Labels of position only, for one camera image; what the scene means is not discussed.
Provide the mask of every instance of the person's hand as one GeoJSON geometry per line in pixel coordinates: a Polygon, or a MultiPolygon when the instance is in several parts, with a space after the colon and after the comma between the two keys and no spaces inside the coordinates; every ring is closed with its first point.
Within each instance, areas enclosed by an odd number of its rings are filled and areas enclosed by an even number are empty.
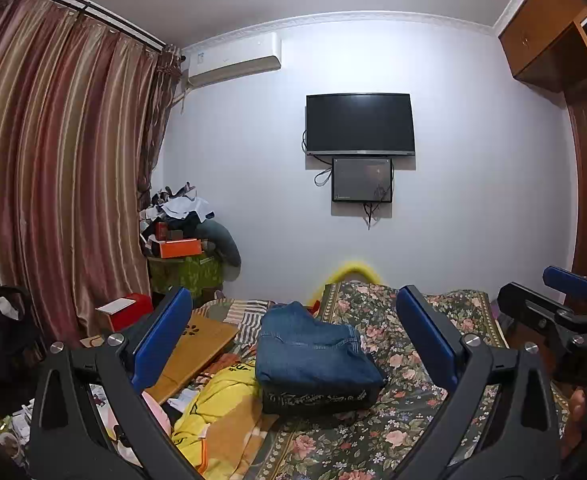
{"type": "Polygon", "coordinates": [[[566,458],[569,453],[580,443],[582,433],[580,421],[585,416],[587,400],[582,389],[577,388],[569,399],[569,420],[565,426],[565,433],[560,441],[560,457],[566,458]]]}

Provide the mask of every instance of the wall-mounted tv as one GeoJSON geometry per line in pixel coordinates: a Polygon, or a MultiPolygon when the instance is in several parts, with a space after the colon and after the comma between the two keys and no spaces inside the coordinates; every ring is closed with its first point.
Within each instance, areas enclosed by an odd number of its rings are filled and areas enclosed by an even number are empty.
{"type": "Polygon", "coordinates": [[[409,94],[307,95],[310,155],[415,155],[409,94]]]}

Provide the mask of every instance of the metal screw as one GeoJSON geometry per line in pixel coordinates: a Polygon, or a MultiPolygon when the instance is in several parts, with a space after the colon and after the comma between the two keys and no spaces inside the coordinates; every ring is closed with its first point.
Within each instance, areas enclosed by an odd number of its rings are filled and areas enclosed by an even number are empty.
{"type": "Polygon", "coordinates": [[[532,343],[531,341],[527,341],[525,343],[525,350],[529,352],[529,354],[537,354],[538,353],[538,345],[536,343],[532,343]]]}
{"type": "Polygon", "coordinates": [[[55,341],[49,347],[49,350],[51,351],[52,354],[58,354],[58,352],[62,352],[63,348],[64,348],[64,344],[62,341],[55,341]]]}
{"type": "Polygon", "coordinates": [[[475,334],[467,334],[463,339],[467,346],[480,346],[481,343],[480,337],[475,334]]]}
{"type": "Polygon", "coordinates": [[[107,338],[107,344],[109,346],[118,346],[122,344],[124,340],[125,336],[123,336],[121,333],[116,332],[107,338]]]}

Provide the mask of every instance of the small screen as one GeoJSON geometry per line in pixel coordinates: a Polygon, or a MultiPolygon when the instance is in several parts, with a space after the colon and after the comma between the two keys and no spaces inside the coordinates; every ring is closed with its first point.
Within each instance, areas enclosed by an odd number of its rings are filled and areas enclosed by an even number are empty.
{"type": "Polygon", "coordinates": [[[308,95],[308,153],[413,155],[409,94],[308,95]]]}
{"type": "Polygon", "coordinates": [[[336,157],[333,159],[334,202],[391,202],[391,159],[336,157]]]}

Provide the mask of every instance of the orange box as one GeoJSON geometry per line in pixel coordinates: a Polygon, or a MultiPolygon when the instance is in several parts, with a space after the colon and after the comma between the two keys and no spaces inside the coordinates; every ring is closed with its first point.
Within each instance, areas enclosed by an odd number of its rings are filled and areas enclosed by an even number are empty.
{"type": "Polygon", "coordinates": [[[202,254],[203,247],[200,240],[187,238],[187,240],[166,241],[160,244],[161,258],[176,258],[177,256],[194,256],[202,254]]]}

